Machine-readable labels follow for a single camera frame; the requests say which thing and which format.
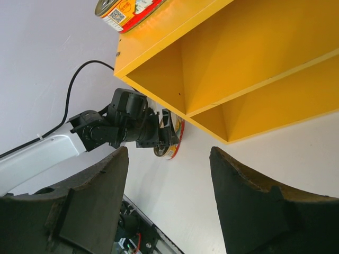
food can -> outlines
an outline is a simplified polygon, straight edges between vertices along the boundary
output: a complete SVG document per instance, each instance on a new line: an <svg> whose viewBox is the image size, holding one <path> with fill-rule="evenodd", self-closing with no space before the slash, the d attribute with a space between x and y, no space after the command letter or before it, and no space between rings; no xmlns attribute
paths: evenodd
<svg viewBox="0 0 339 254"><path fill-rule="evenodd" d="M172 117L172 121L174 125L174 131L179 138L179 144L175 144L170 147L155 147L154 148L154 154L156 156L165 157L167 160L173 159L178 153L180 143L182 140L182 136L184 134L184 129L185 129L185 121L181 117L173 114L172 112L171 112L171 117Z"/></svg>
<svg viewBox="0 0 339 254"><path fill-rule="evenodd" d="M119 33L125 33L147 18L166 0L99 0L95 15Z"/></svg>

white wall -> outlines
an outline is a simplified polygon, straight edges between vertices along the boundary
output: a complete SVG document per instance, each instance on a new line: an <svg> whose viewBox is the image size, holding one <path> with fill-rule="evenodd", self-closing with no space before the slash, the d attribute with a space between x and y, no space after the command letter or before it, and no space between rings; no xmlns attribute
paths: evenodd
<svg viewBox="0 0 339 254"><path fill-rule="evenodd" d="M94 15L97 0L2 1L0 8L0 153L44 134L63 116L69 81L82 63L114 65L118 34ZM124 83L105 66L85 67L76 79L69 117L100 110ZM34 192L99 161L100 147L65 161L14 190Z"/></svg>
<svg viewBox="0 0 339 254"><path fill-rule="evenodd" d="M284 184L339 198L339 112L222 148Z"/></svg>

white surface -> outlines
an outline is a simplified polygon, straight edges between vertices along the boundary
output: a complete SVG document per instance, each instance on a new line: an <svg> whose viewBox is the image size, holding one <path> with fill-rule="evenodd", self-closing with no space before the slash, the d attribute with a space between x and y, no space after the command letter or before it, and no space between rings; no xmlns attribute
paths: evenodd
<svg viewBox="0 0 339 254"><path fill-rule="evenodd" d="M0 159L0 197L14 187L86 151L70 123L45 139Z"/></svg>
<svg viewBox="0 0 339 254"><path fill-rule="evenodd" d="M173 160L127 145L125 194L185 253L225 253L210 175L211 147L290 186L339 197L338 130L335 113L226 146L188 124Z"/></svg>
<svg viewBox="0 0 339 254"><path fill-rule="evenodd" d="M3 1L0 8L0 153L44 134L62 119L75 70L92 59L114 65L118 33L94 15L97 0ZM125 84L105 66L86 66L74 82L68 117L101 110ZM98 162L100 147L16 188L33 193Z"/></svg>

yellow shelf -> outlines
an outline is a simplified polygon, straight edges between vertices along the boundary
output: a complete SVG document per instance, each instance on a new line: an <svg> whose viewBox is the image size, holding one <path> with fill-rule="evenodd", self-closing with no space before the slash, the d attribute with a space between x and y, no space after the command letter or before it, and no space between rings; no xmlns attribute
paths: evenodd
<svg viewBox="0 0 339 254"><path fill-rule="evenodd" d="M223 142L339 109L338 0L167 0L115 75Z"/></svg>

black cable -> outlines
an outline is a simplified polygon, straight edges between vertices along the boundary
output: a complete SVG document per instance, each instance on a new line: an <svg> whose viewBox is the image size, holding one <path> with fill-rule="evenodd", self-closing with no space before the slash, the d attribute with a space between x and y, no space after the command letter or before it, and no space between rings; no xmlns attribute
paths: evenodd
<svg viewBox="0 0 339 254"><path fill-rule="evenodd" d="M145 115L144 115L144 119L142 120L141 126L136 127L136 129L138 129L138 130L140 130L144 127L144 125L146 123L146 119L147 119L148 101L147 101L147 98L145 98L144 100L145 100Z"/></svg>
<svg viewBox="0 0 339 254"><path fill-rule="evenodd" d="M64 125L64 123L66 122L67 120L67 114L68 114L68 107L69 107L69 98L70 98L70 91L72 90L72 86L73 86L73 83L74 83L74 80L75 78L78 76L79 72L86 66L86 65L89 65L89 64L92 64L92 63L98 63L98 64L102 64L102 65L105 65L106 67L110 68L111 70L114 71L114 68L108 64L106 64L105 62L102 62L102 61L99 61L99 60L91 60L91 61L87 61L85 62L84 64L82 64L77 70L76 72L73 74L73 77L72 79L70 80L70 83L69 83L69 86L68 86L68 91L67 91L67 97L66 97L66 105L65 105L65 112L64 112L64 117L62 119L62 121L57 125L55 126L53 129L51 129L50 131L46 132L44 135L42 135L41 137L44 139L46 138L48 135L52 134L53 132L55 132L56 130L58 130L61 126ZM40 138L36 138L36 139L33 139L25 144L22 144L16 148L13 148L12 150L10 151L7 151L5 153L3 153L2 155L0 155L0 159L7 156L7 155L10 155L11 153L14 153L22 148L25 148L31 144L34 144L36 142L38 142L40 140Z"/></svg>

